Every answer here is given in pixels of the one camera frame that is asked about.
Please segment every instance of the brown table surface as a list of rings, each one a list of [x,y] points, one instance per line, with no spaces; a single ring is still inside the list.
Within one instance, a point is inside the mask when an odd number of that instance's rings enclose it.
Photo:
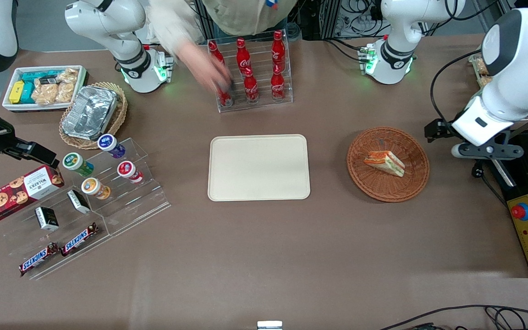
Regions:
[[[230,330],[266,319],[287,330],[378,329],[451,305],[528,308],[528,268],[507,211],[471,177],[473,161],[451,156],[457,139],[423,138],[436,118],[433,75],[481,40],[424,38],[412,71],[392,86],[361,76],[327,43],[295,42],[295,102],[225,114],[179,66],[172,83],[136,94],[109,52],[21,52],[14,67],[80,64],[90,82],[124,88],[130,107],[118,136],[149,153],[172,207],[38,281],[19,278],[21,261],[0,237],[0,329]],[[449,67],[436,88],[440,108],[452,117],[477,88],[469,67]],[[60,112],[0,116],[23,139],[60,156],[75,151],[59,137]],[[412,134],[431,161],[425,190],[404,203],[369,198],[346,169],[356,134],[382,125]],[[308,141],[309,198],[208,199],[214,137],[291,133]],[[35,166],[0,155],[0,186]],[[490,326],[480,309],[425,321]]]

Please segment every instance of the red button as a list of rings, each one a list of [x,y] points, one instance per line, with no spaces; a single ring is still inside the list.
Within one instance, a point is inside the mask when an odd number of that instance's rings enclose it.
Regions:
[[[522,207],[521,205],[513,206],[511,209],[511,213],[516,219],[522,219],[527,214],[524,207]]]

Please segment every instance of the red bottle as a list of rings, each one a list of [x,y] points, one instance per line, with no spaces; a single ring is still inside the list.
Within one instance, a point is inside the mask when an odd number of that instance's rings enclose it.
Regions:
[[[280,66],[280,71],[285,71],[285,43],[282,42],[282,31],[274,31],[274,41],[272,42],[272,65]]]
[[[250,53],[246,49],[246,40],[243,40],[243,38],[237,38],[237,55],[235,58],[237,59],[239,73],[245,77],[246,69],[248,67],[251,69],[252,63],[250,62]]]
[[[243,80],[243,87],[246,90],[247,102],[251,105],[255,105],[260,100],[260,94],[258,93],[258,82],[254,78],[251,67],[246,68],[246,77]]]
[[[272,84],[272,100],[275,103],[280,103],[285,99],[285,78],[281,73],[280,65],[274,65],[274,74],[270,84]]]
[[[208,42],[209,46],[209,53],[211,56],[216,58],[218,61],[220,61],[223,64],[226,64],[226,61],[224,60],[224,56],[221,54],[220,50],[217,49],[217,44],[215,41],[210,40]],[[222,107],[228,107],[233,105],[233,99],[231,98],[231,95],[228,92],[224,92],[220,88],[217,88],[217,102]]]
[[[209,46],[209,52],[211,53],[211,56],[216,58],[221,63],[226,64],[226,61],[224,60],[224,56],[221,54],[220,50],[217,49],[217,44],[215,43],[215,41],[209,40],[208,46]]]

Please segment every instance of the clear acrylic display stand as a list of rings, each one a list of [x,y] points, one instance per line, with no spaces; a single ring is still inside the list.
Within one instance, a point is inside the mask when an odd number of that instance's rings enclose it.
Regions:
[[[217,109],[220,112],[236,111],[244,109],[253,109],[256,107],[270,106],[281,103],[293,102],[293,81],[291,74],[291,56],[289,55],[289,42],[286,39],[286,31],[282,30],[282,42],[285,43],[285,61],[286,69],[282,73],[285,78],[285,99],[282,102],[275,103],[272,100],[272,86],[270,80],[272,79],[272,41],[274,39],[274,31],[258,33],[255,36],[247,36],[246,48],[250,52],[250,60],[252,63],[252,70],[254,77],[258,81],[258,92],[260,92],[260,101],[256,104],[248,104],[246,100],[246,93],[243,88],[243,78],[239,73],[237,67],[236,54],[236,37],[212,39],[217,43],[217,46],[224,56],[225,64],[232,75],[232,85],[229,94],[233,98],[233,105],[229,107],[222,107],[217,101]]]
[[[63,188],[0,221],[0,234],[5,238],[9,255],[17,258],[17,263],[10,267],[17,268],[50,242],[56,242],[62,247],[90,224],[97,224],[99,232],[92,235],[67,257],[56,253],[25,275],[31,280],[38,280],[90,251],[101,242],[122,234],[170,207],[162,187],[149,171],[146,163],[148,154],[131,138],[121,144],[126,148],[126,154],[120,159],[113,158],[107,152],[101,152],[88,159],[88,162],[94,165],[91,176],[111,188],[109,198],[99,200],[82,193],[80,185],[85,178],[76,172],[61,168],[65,180]],[[117,174],[117,165],[124,160],[133,162],[143,173],[142,182],[134,184]],[[71,189],[88,199],[91,212],[83,214],[73,207],[66,194]],[[40,206],[54,209],[59,229],[54,232],[40,229],[35,214],[35,209]]]

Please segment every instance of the wicker basket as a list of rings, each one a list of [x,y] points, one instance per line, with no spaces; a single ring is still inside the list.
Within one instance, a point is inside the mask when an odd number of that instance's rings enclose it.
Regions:
[[[363,163],[368,152],[386,150],[392,151],[404,163],[402,177]],[[380,201],[409,200],[425,188],[429,178],[429,159],[425,150],[412,136],[392,127],[375,127],[360,133],[350,145],[346,161],[355,184]]]
[[[116,92],[117,95],[119,96],[117,107],[115,111],[113,112],[111,120],[109,121],[109,125],[107,125],[107,127],[109,127],[109,130],[105,132],[105,133],[111,133],[115,135],[115,133],[117,133],[117,130],[119,130],[119,128],[121,127],[121,124],[123,124],[123,122],[126,120],[126,113],[127,113],[126,96],[123,93],[123,90],[120,88],[120,86],[117,86],[117,84],[114,84],[114,83],[100,82],[100,83],[91,84],[91,86],[111,89],[114,92]],[[69,144],[69,146],[73,146],[73,147],[83,149],[83,150],[98,149],[96,141],[89,141],[89,140],[85,140],[84,138],[68,136],[65,134],[65,132],[62,131],[62,121],[64,121],[66,116],[71,111],[72,107],[73,107],[73,103],[69,105],[65,113],[63,113],[62,118],[60,119],[61,124],[58,129],[60,131],[60,137],[62,138],[64,142],[66,142],[66,144]]]

